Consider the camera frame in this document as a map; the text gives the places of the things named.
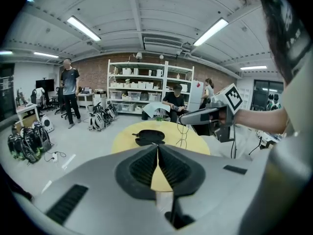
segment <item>ceiling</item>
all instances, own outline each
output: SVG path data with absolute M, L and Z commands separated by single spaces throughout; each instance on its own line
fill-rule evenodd
M 34 0 L 27 2 L 9 30 L 2 49 L 14 55 L 2 62 L 58 64 L 113 52 L 151 51 L 175 55 L 177 48 L 152 46 L 145 37 L 182 43 L 180 57 L 213 66 L 239 77 L 240 67 L 267 65 L 277 76 L 258 0 Z M 70 24 L 72 15 L 91 28 L 95 42 Z M 205 44 L 193 43 L 219 18 L 229 25 Z M 40 51 L 60 56 L 47 59 Z

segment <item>shelf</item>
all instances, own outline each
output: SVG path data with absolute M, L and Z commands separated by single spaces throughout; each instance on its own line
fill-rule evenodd
M 141 115 L 141 113 L 139 113 L 139 112 L 135 112 L 135 111 L 133 111 L 133 112 L 129 112 L 129 111 L 118 111 L 118 113 L 129 113 L 129 114 L 137 114 L 137 115 Z
M 125 88 L 125 87 L 109 87 L 109 90 L 135 90 L 135 91 L 149 91 L 149 92 L 162 92 L 162 90 L 143 89 L 143 88 Z
M 149 79 L 149 80 L 163 80 L 163 77 L 160 76 L 144 76 L 144 75 L 109 75 L 109 77 L 128 77 L 128 78 L 142 78 L 142 79 Z
M 189 93 L 189 92 L 180 92 L 180 94 L 190 95 L 190 93 Z
M 137 63 L 137 62 L 119 62 L 110 63 L 117 68 L 139 68 L 139 69 L 163 69 L 164 64 L 154 64 L 154 63 Z
M 168 71 L 186 74 L 188 72 L 192 72 L 192 69 L 169 65 Z
M 128 99 L 112 99 L 112 98 L 109 98 L 108 100 L 110 101 L 116 101 L 116 102 L 133 102 L 133 103 L 153 103 L 153 102 L 156 102 L 156 101 L 142 101 L 142 100 L 139 100 L 139 101 L 135 101 L 135 100 L 128 100 Z
M 170 78 L 170 77 L 168 77 L 167 80 L 171 81 L 171 82 L 177 82 L 177 83 L 191 83 L 191 81 L 188 81 L 188 80 L 177 79 L 177 78 Z

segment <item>air vent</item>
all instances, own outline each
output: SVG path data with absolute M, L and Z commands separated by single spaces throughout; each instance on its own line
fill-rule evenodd
M 182 47 L 182 42 L 164 39 L 164 38 L 144 37 L 143 42 L 145 44 L 151 44 L 151 45 L 162 45 L 162 46 L 175 47 L 175 48 Z
M 88 188 L 74 185 L 65 195 L 47 212 L 47 216 L 60 225 L 66 221 Z

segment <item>black t-shirt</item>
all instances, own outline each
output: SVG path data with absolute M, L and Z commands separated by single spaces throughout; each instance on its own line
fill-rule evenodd
M 184 106 L 184 97 L 180 94 L 179 97 L 174 95 L 174 92 L 169 92 L 165 95 L 163 101 L 174 104 L 175 106 Z
M 71 68 L 62 72 L 61 81 L 64 83 L 63 95 L 75 94 L 77 77 L 79 77 L 77 69 Z

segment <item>white shelving unit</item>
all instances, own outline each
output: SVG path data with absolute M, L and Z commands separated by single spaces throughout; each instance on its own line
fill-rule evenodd
M 157 76 L 148 76 L 148 75 L 123 75 L 123 74 L 114 74 L 114 70 L 117 70 L 118 73 L 121 72 L 121 69 L 123 68 L 138 68 L 139 73 L 141 69 L 144 70 L 163 70 L 163 76 L 157 77 Z M 188 75 L 188 80 L 184 79 L 177 79 L 177 78 L 171 78 L 168 77 L 168 72 L 175 72 L 182 74 L 183 77 L 186 77 Z M 177 66 L 171 66 L 168 65 L 168 61 L 165 61 L 165 64 L 154 64 L 154 63 L 133 63 L 133 62 L 118 62 L 118 63 L 112 63 L 110 60 L 108 62 L 108 79 L 107 79 L 107 88 L 108 88 L 108 100 L 112 102 L 133 102 L 133 103 L 140 103 L 141 105 L 151 103 L 153 101 L 146 101 L 146 100 L 128 100 L 128 99 L 112 99 L 110 91 L 138 91 L 138 92 L 152 92 L 152 93 L 161 93 L 162 100 L 165 97 L 165 94 L 170 92 L 170 90 L 167 89 L 167 83 L 181 83 L 181 84 L 190 84 L 192 83 L 194 76 L 194 67 L 192 69 L 184 68 L 184 67 L 177 67 Z M 146 88 L 125 88 L 125 87 L 110 87 L 111 82 L 116 82 L 117 79 L 127 79 L 129 78 L 132 82 L 132 80 L 149 80 L 149 81 L 155 81 L 156 83 L 161 83 L 161 88 L 156 89 L 146 89 Z M 190 100 L 191 91 L 188 92 L 182 92 L 185 96 L 185 103 L 188 104 Z M 129 111 L 119 111 L 120 113 L 129 113 L 129 114 L 141 114 L 138 112 L 129 112 Z

